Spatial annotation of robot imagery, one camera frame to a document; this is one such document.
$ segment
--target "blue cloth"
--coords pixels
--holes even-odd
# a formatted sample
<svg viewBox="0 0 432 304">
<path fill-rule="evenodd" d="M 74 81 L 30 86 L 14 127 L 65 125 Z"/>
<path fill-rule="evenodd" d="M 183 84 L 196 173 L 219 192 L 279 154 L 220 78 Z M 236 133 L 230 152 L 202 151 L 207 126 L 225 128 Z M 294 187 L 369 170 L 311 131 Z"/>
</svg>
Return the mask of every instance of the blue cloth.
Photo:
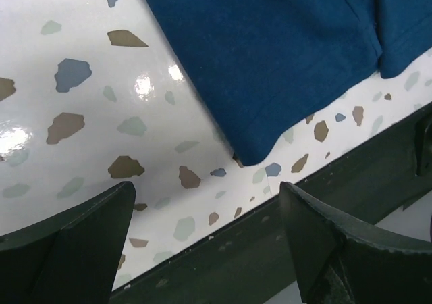
<svg viewBox="0 0 432 304">
<path fill-rule="evenodd" d="M 147 0 L 243 164 L 379 68 L 432 45 L 432 0 Z"/>
</svg>

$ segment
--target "gray floor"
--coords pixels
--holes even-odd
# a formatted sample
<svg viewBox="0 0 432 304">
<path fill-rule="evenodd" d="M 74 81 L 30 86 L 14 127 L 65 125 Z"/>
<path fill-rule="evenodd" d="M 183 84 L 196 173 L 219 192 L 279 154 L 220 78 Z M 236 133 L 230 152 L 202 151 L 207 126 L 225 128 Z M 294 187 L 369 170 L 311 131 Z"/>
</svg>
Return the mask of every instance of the gray floor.
<svg viewBox="0 0 432 304">
<path fill-rule="evenodd" d="M 377 226 L 419 240 L 431 241 L 432 191 L 412 204 L 399 208 L 388 215 Z M 289 285 L 264 304 L 301 304 L 297 282 Z"/>
</svg>

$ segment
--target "blue garment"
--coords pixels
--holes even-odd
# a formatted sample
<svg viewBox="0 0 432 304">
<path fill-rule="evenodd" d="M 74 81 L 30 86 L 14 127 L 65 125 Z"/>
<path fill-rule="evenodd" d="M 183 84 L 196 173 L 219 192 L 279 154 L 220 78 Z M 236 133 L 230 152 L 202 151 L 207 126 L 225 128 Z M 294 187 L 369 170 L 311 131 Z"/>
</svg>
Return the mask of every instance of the blue garment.
<svg viewBox="0 0 432 304">
<path fill-rule="evenodd" d="M 147 0 L 243 164 L 381 68 L 432 45 L 432 0 Z"/>
</svg>

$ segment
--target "terrazzo pattern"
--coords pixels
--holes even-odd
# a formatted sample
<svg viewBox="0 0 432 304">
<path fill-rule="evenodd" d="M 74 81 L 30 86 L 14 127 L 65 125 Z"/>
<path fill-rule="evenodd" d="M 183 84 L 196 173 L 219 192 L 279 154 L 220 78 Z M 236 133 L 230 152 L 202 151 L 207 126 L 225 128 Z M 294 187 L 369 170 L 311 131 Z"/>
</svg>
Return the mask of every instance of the terrazzo pattern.
<svg viewBox="0 0 432 304">
<path fill-rule="evenodd" d="M 144 0 L 0 6 L 14 10 L 0 61 L 0 235 L 130 180 L 137 199 L 114 288 L 432 101 L 426 53 L 397 78 L 353 87 L 244 167 Z"/>
</svg>

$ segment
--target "speckled tablecloth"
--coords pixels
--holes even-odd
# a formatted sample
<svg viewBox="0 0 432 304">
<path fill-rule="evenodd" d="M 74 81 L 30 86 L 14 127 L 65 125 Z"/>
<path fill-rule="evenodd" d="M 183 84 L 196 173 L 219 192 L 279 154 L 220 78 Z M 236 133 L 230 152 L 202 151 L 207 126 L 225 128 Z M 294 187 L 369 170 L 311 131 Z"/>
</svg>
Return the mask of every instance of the speckled tablecloth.
<svg viewBox="0 0 432 304">
<path fill-rule="evenodd" d="M 0 234 L 131 180 L 115 288 L 432 101 L 426 53 L 397 78 L 353 87 L 243 168 L 144 0 L 1 0 L 0 14 Z"/>
</svg>

